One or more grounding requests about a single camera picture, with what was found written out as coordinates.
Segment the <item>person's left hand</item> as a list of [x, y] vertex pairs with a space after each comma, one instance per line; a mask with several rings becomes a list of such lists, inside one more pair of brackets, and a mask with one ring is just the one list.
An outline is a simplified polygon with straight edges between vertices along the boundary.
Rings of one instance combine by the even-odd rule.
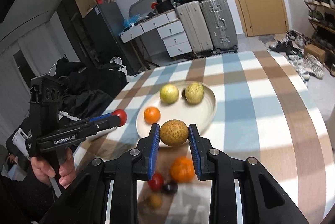
[[[55, 170], [42, 157], [32, 157], [31, 166], [36, 178], [46, 185], [50, 185], [50, 178], [54, 178], [56, 176]], [[76, 178], [74, 158], [70, 148], [66, 149], [66, 161], [60, 165], [58, 173], [60, 175], [59, 183], [64, 188], [67, 188]]]

